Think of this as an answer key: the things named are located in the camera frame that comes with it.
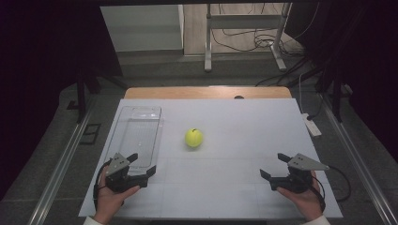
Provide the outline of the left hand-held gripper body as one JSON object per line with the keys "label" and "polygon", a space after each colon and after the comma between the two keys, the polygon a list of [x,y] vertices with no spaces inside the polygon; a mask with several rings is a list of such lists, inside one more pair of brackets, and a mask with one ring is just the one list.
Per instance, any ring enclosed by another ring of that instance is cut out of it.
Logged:
{"label": "left hand-held gripper body", "polygon": [[147,187],[147,181],[141,180],[139,175],[128,175],[130,163],[126,157],[116,153],[110,160],[110,164],[105,175],[105,185],[113,192],[124,192],[129,188],[139,186]]}

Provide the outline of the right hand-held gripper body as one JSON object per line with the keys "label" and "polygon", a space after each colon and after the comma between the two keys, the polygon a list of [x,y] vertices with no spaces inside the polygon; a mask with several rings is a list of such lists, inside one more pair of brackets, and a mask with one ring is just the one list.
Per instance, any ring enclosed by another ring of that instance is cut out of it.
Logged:
{"label": "right hand-held gripper body", "polygon": [[302,193],[313,185],[312,171],[326,171],[329,166],[302,154],[296,154],[286,163],[289,174],[286,177],[273,177],[272,190],[285,188],[294,193]]}

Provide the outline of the clear plastic container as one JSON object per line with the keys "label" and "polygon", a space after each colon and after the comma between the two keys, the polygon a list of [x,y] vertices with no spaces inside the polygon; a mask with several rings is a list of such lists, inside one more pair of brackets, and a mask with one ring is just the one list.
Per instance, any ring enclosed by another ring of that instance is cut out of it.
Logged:
{"label": "clear plastic container", "polygon": [[106,158],[137,154],[128,175],[143,174],[157,164],[162,118],[159,106],[123,106],[110,134]]}

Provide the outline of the green apple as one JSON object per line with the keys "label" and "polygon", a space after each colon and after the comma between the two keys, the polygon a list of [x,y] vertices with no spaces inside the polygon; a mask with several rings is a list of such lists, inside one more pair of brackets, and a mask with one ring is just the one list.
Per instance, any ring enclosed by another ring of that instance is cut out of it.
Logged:
{"label": "green apple", "polygon": [[203,142],[204,136],[201,130],[197,128],[190,128],[185,133],[185,144],[189,147],[198,147]]}

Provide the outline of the person's left hand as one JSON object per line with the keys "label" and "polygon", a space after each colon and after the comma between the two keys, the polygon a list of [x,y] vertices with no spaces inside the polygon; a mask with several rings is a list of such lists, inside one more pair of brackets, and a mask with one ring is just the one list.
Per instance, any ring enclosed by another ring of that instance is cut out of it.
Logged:
{"label": "person's left hand", "polygon": [[138,192],[139,186],[131,187],[122,193],[114,193],[108,187],[99,190],[97,210],[93,219],[101,225],[107,225],[122,206],[123,202]]}

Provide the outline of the person's right hand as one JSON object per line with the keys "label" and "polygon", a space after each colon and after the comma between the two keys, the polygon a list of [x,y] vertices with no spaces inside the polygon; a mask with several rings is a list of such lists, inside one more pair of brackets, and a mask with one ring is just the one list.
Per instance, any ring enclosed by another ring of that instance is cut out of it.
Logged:
{"label": "person's right hand", "polygon": [[285,188],[278,187],[277,191],[297,207],[307,222],[313,222],[323,217],[318,197],[311,190],[297,194]]}

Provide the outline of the white power strip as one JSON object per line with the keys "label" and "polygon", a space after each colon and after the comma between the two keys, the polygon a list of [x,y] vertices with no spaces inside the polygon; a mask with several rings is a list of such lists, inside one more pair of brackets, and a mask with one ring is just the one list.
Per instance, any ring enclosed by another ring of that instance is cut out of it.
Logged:
{"label": "white power strip", "polygon": [[309,119],[309,114],[304,113],[302,115],[302,119],[312,137],[319,137],[322,135],[322,132],[320,131],[318,126],[315,124],[315,122],[313,120]]}

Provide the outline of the black stand legs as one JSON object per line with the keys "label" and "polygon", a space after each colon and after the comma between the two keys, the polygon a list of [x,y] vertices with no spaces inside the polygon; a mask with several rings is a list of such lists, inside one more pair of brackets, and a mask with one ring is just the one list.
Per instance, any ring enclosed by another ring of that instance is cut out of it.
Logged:
{"label": "black stand legs", "polygon": [[305,80],[310,79],[316,74],[321,74],[318,78],[314,89],[319,94],[325,94],[329,87],[332,86],[331,92],[331,111],[338,122],[342,121],[340,115],[341,109],[341,97],[343,96],[341,92],[341,87],[343,84],[342,75],[338,71],[331,71],[327,66],[316,67],[310,71],[300,74],[295,80],[289,82],[286,87],[290,88],[302,83]]}
{"label": "black stand legs", "polygon": [[126,83],[120,81],[115,76],[107,75],[98,69],[91,68],[89,70],[80,70],[76,76],[77,100],[72,100],[67,107],[68,110],[78,111],[78,124],[81,124],[83,122],[87,112],[85,89],[88,89],[91,94],[100,93],[101,88],[98,77],[101,77],[106,81],[115,84],[123,90],[129,89],[129,86]]}

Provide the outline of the wooden table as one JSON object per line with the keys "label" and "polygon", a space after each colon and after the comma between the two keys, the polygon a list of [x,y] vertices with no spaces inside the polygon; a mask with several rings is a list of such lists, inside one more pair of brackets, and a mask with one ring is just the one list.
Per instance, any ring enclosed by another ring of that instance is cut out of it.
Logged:
{"label": "wooden table", "polygon": [[125,99],[233,99],[233,98],[291,98],[286,87],[249,86],[176,86],[132,87]]}

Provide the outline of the dark curtain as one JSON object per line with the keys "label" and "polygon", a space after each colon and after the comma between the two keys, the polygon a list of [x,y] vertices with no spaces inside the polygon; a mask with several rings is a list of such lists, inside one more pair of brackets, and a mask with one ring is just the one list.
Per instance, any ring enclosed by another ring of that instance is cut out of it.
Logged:
{"label": "dark curtain", "polygon": [[122,74],[100,6],[0,0],[0,200],[35,151],[60,92]]}
{"label": "dark curtain", "polygon": [[360,9],[364,13],[331,70],[341,74],[355,112],[398,162],[398,0],[297,1],[285,33],[320,65]]}

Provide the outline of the white cabinet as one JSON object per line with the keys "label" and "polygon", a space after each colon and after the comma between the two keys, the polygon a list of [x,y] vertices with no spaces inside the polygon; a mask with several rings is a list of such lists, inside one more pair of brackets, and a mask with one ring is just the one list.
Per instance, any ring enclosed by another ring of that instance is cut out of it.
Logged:
{"label": "white cabinet", "polygon": [[182,50],[179,5],[101,7],[117,52]]}

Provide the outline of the aluminium floor rail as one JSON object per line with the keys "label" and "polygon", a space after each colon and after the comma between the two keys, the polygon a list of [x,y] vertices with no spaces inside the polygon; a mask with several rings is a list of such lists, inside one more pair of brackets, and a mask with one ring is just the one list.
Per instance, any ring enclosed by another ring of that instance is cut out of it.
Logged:
{"label": "aluminium floor rail", "polygon": [[69,141],[64,148],[60,159],[55,165],[54,171],[50,176],[50,179],[43,190],[38,203],[28,220],[27,225],[43,225],[46,217],[48,216],[50,209],[54,203],[55,196],[60,189],[60,186],[64,180],[65,174],[69,168],[76,149],[79,145],[79,140],[82,138],[84,130],[91,117],[95,102],[92,101],[88,104],[88,108],[80,123],[77,124],[72,132]]}
{"label": "aluminium floor rail", "polygon": [[346,151],[348,158],[353,164],[362,184],[364,185],[370,199],[375,206],[375,209],[381,217],[385,225],[398,225],[398,217],[392,212],[390,203],[386,196],[382,192],[381,187],[376,182],[374,177],[371,175],[365,161],[360,155],[360,152],[353,143],[351,137],[344,127],[343,122],[339,122],[331,109],[331,103],[326,97],[321,97],[323,108],[330,120],[335,132],[341,140],[344,150]]}

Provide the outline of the grey metal stand frame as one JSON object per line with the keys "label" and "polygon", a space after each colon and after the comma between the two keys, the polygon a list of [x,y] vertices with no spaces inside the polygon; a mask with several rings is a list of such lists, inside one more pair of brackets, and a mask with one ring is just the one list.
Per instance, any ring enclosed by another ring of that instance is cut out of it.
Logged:
{"label": "grey metal stand frame", "polygon": [[207,4],[207,37],[205,49],[205,72],[212,70],[211,31],[213,29],[276,29],[276,36],[270,50],[280,71],[286,71],[282,59],[280,42],[290,9],[290,3],[284,3],[280,15],[212,15]]}

